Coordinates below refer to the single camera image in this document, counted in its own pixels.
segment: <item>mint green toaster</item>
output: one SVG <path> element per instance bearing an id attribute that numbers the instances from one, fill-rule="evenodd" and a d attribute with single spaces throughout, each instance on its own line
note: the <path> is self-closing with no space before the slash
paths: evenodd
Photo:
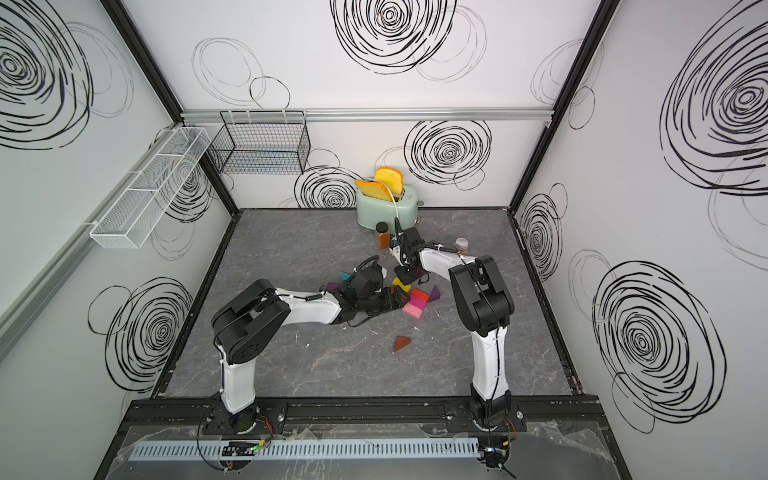
<path id="1" fill-rule="evenodd" d="M 419 195 L 415 190 L 405 187 L 402 198 L 397 202 L 397 213 L 400 219 L 400 227 L 403 229 L 416 225 L 418 215 Z M 386 222 L 389 232 L 395 233 L 395 205 L 388 200 L 366 197 L 360 189 L 357 189 L 357 223 L 371 230 L 376 229 L 378 222 Z"/>

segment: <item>gray marble floor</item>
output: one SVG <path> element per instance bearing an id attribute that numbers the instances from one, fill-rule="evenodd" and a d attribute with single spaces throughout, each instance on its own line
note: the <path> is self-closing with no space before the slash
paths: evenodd
<path id="1" fill-rule="evenodd" d="M 429 241 L 469 240 L 469 253 L 496 260 L 515 301 L 505 361 L 512 395 L 568 395 L 558 354 L 528 278 L 512 229 L 501 210 L 423 210 L 419 232 Z M 210 319 L 254 280 L 288 290 L 317 291 L 340 281 L 378 253 L 371 230 L 354 211 L 248 210 L 235 229 L 221 266 L 171 378 L 166 396 L 209 396 L 220 387 L 219 355 Z M 395 259 L 380 262 L 394 280 Z M 472 342 L 458 319 L 451 285 L 436 275 L 442 298 L 420 319 L 396 311 L 359 328 L 344 325 L 283 326 L 257 360 L 258 396 L 468 395 Z M 412 343 L 392 352 L 395 338 Z"/>

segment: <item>white wire basket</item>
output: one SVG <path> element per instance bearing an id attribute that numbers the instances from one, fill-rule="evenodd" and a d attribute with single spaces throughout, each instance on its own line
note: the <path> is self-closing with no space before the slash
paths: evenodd
<path id="1" fill-rule="evenodd" d="M 104 248 L 141 248 L 210 144 L 204 128 L 180 127 L 91 229 Z"/>

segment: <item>yellow block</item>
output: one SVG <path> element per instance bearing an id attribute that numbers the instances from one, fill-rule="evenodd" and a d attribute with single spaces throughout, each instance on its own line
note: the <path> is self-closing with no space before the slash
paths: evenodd
<path id="1" fill-rule="evenodd" d="M 373 177 L 376 181 L 386 184 L 397 197 L 402 196 L 402 174 L 399 170 L 389 167 L 381 167 Z"/>
<path id="2" fill-rule="evenodd" d="M 411 291 L 411 288 L 413 288 L 410 285 L 403 285 L 399 278 L 395 277 L 395 281 L 392 282 L 392 286 L 399 286 L 403 290 L 405 290 L 406 293 Z"/>

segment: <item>wire basket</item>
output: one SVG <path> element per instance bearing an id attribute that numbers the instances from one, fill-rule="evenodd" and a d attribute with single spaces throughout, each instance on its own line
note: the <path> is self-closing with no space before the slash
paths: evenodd
<path id="1" fill-rule="evenodd" d="M 104 248 L 141 248 L 205 153 L 204 128 L 172 131 L 91 230 Z"/>
<path id="2" fill-rule="evenodd" d="M 304 172 L 311 145 L 303 112 L 282 111 L 283 122 L 250 121 L 250 112 L 244 112 L 247 117 L 242 113 L 228 111 L 227 116 L 221 113 L 224 126 L 208 149 L 219 173 L 284 175 Z"/>

